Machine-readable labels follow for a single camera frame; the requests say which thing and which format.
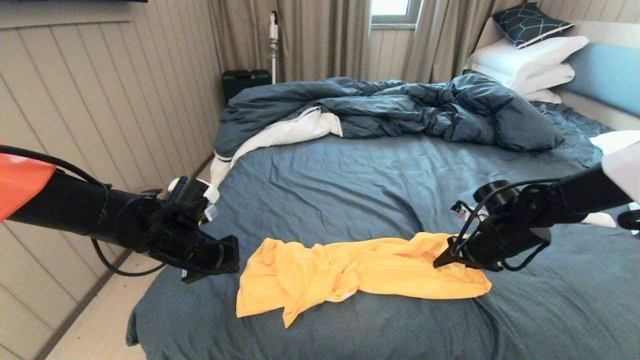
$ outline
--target black suitcase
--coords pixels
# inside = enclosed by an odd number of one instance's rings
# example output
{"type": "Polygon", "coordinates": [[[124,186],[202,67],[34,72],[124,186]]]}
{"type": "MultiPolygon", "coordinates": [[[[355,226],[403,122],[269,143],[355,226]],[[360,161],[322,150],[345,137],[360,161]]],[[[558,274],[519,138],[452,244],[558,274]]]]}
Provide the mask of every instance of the black suitcase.
{"type": "Polygon", "coordinates": [[[246,88],[271,84],[271,74],[267,70],[228,70],[222,74],[225,103],[246,88]]]}

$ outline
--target wall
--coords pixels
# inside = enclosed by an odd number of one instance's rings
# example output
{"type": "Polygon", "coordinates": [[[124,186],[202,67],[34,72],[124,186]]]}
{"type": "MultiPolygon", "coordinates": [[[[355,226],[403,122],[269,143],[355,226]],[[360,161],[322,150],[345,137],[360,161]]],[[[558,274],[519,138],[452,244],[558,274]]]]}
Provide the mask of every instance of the wall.
{"type": "MultiPolygon", "coordinates": [[[[128,6],[129,22],[0,29],[0,142],[131,192],[205,161],[223,106],[207,0],[128,6]]],[[[0,224],[0,359],[34,358],[104,271],[87,238],[0,224]]]]}
{"type": "Polygon", "coordinates": [[[640,24],[638,0],[542,0],[539,7],[557,19],[640,24]]]}
{"type": "Polygon", "coordinates": [[[369,80],[401,79],[413,30],[371,30],[369,80]]]}

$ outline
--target patterned pillow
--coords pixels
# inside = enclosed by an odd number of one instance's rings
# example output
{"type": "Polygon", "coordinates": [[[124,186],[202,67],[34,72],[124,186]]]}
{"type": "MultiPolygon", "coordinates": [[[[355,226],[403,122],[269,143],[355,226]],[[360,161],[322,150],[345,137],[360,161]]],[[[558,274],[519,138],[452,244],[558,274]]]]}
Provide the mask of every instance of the patterned pillow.
{"type": "Polygon", "coordinates": [[[493,14],[493,19],[517,49],[559,36],[573,26],[569,22],[546,16],[536,3],[526,3],[497,12],[493,14]]]}

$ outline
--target curtain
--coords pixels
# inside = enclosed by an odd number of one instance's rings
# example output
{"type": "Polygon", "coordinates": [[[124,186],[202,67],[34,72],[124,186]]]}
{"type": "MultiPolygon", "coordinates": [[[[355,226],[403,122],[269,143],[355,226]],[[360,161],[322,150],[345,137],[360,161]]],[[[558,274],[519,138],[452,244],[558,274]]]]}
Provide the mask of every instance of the curtain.
{"type": "Polygon", "coordinates": [[[222,70],[271,69],[269,14],[278,13],[278,81],[363,79],[371,0],[210,0],[222,70]]]}
{"type": "Polygon", "coordinates": [[[523,0],[423,0],[403,79],[441,83],[462,75],[489,17],[523,0]]]}

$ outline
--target yellow shirt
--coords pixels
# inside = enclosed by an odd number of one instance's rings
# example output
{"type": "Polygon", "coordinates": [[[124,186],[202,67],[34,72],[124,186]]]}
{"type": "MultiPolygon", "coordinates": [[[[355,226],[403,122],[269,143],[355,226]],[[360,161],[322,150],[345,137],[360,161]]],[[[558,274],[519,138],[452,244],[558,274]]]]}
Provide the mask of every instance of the yellow shirt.
{"type": "Polygon", "coordinates": [[[362,290],[422,299],[483,295],[491,282],[480,270],[453,263],[433,268],[448,234],[417,233],[410,241],[380,238],[316,244],[266,238],[240,277],[237,317],[284,307],[289,327],[298,314],[324,301],[340,302],[362,290]]]}

